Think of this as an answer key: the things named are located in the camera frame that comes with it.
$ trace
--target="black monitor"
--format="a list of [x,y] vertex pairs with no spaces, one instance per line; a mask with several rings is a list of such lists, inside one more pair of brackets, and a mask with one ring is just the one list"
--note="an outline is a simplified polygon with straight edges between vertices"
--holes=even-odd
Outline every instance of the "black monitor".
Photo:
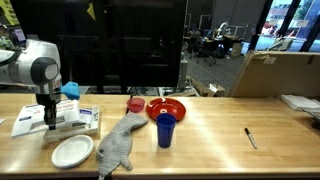
[[62,76],[80,85],[176,87],[186,0],[11,0],[27,38],[61,47]]

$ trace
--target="wooden table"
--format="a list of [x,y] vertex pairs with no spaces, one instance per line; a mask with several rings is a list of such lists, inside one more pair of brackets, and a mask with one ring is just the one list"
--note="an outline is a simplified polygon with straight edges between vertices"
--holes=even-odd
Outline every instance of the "wooden table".
[[[124,116],[128,98],[81,96],[81,107],[100,106],[101,132],[91,136],[94,151],[86,161],[61,170],[51,164],[51,155],[62,141],[45,144],[43,133],[10,139],[13,121],[22,106],[36,102],[34,95],[1,94],[0,118],[7,120],[0,125],[0,179],[98,176],[97,147]],[[143,98],[149,102],[156,97]],[[149,119],[148,124],[132,132],[129,159],[134,169],[120,165],[113,179],[320,177],[320,130],[311,127],[313,120],[306,113],[293,111],[278,99],[176,99],[187,113],[175,127],[171,147],[157,146],[156,124],[144,109],[139,114]]]

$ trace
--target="pen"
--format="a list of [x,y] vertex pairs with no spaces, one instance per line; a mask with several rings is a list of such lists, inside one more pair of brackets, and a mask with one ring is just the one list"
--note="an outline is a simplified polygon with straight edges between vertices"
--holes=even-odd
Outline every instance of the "pen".
[[253,140],[253,137],[252,137],[249,129],[248,129],[248,128],[244,128],[244,131],[245,131],[246,134],[248,135],[248,137],[249,137],[249,139],[250,139],[250,141],[251,141],[252,146],[253,146],[255,149],[258,149],[257,144],[256,144],[256,142]]

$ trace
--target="blue plastic cup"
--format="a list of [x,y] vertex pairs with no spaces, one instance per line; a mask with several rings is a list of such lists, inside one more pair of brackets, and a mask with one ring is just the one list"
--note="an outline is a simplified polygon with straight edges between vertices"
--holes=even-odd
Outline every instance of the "blue plastic cup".
[[158,127],[158,145],[162,148],[168,148],[171,145],[176,118],[169,113],[159,114],[156,118]]

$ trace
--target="cloth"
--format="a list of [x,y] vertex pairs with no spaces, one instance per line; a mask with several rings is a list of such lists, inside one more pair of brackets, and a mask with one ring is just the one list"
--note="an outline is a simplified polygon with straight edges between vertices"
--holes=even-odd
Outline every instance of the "cloth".
[[132,145],[131,131],[145,125],[147,122],[148,120],[143,119],[141,116],[129,112],[103,138],[97,151],[99,180],[103,180],[120,164],[127,170],[133,168],[128,159]]

